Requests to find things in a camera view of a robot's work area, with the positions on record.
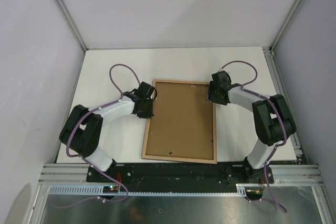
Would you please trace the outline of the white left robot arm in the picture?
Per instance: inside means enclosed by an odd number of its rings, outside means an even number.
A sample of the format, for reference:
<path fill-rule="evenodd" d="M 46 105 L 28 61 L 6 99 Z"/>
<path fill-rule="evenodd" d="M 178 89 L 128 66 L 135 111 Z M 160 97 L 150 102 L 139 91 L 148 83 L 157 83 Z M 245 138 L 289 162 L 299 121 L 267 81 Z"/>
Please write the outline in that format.
<path fill-rule="evenodd" d="M 126 115 L 134 114 L 141 119 L 150 119 L 153 114 L 153 102 L 157 98 L 154 86 L 141 82 L 139 87 L 121 94 L 117 100 L 87 108 L 81 104 L 75 106 L 63 126 L 59 140 L 66 145 L 66 153 L 76 152 L 88 164 L 98 169 L 98 176 L 105 182 L 115 178 L 115 163 L 100 146 L 100 137 L 105 123 Z"/>

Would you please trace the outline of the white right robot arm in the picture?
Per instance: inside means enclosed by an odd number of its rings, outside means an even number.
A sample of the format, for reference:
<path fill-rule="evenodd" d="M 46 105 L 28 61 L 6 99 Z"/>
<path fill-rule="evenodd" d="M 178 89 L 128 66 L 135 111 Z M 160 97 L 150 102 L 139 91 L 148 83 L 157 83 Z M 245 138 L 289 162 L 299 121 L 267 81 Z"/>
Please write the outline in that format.
<path fill-rule="evenodd" d="M 243 179 L 254 183 L 261 177 L 276 149 L 296 132 L 296 124 L 286 99 L 281 94 L 266 96 L 232 83 L 226 71 L 212 74 L 207 100 L 220 105 L 235 104 L 253 113 L 257 142 L 245 157 Z"/>

